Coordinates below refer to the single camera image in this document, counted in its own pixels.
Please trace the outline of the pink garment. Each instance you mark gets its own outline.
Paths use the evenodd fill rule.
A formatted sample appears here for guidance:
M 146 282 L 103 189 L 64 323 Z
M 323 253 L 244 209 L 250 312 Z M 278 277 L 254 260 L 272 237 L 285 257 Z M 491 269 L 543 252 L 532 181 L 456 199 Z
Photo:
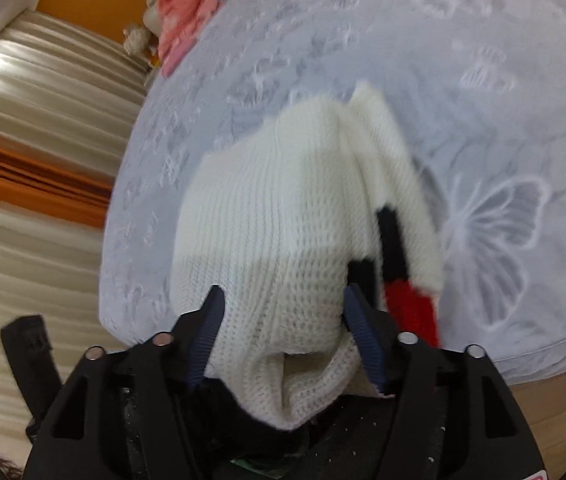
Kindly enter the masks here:
M 161 20 L 158 56 L 162 76 L 169 77 L 181 64 L 220 6 L 220 0 L 157 0 Z

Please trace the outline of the beige striped curtain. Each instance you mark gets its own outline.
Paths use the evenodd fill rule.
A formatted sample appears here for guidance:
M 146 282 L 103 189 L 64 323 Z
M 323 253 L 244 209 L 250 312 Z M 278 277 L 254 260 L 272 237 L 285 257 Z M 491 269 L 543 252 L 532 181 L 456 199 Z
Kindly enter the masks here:
M 112 187 L 145 99 L 120 44 L 26 11 L 0 31 L 0 329 L 43 316 L 68 374 L 92 344 Z M 30 414 L 0 341 L 0 456 L 25 463 Z

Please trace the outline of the white knitted sweater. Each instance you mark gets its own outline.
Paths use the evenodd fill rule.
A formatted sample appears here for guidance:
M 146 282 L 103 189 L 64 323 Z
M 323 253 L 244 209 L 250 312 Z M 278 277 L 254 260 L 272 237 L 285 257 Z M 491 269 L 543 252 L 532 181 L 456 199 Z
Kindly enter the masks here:
M 184 196 L 170 304 L 225 314 L 205 373 L 250 416 L 293 430 L 341 393 L 363 392 L 341 322 L 349 282 L 397 326 L 438 340 L 444 271 L 412 157 L 383 93 L 314 96 L 207 154 Z

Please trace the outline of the small plush toy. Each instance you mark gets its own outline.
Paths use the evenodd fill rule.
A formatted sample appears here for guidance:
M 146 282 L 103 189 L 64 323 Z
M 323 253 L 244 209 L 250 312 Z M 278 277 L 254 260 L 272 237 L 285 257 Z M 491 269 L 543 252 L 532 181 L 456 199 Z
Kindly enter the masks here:
M 144 26 L 129 24 L 123 29 L 123 50 L 130 56 L 142 56 L 149 48 L 152 33 Z

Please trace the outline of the grey butterfly-pattern bedspread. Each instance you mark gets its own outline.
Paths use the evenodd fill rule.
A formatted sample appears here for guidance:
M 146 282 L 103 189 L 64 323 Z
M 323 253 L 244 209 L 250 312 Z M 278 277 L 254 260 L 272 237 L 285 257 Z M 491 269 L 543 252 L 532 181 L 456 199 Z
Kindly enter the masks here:
M 203 160 L 291 112 L 364 162 L 405 143 L 437 233 L 441 343 L 513 384 L 566 372 L 566 0 L 224 0 L 149 90 L 110 202 L 100 322 L 170 325 L 179 215 Z

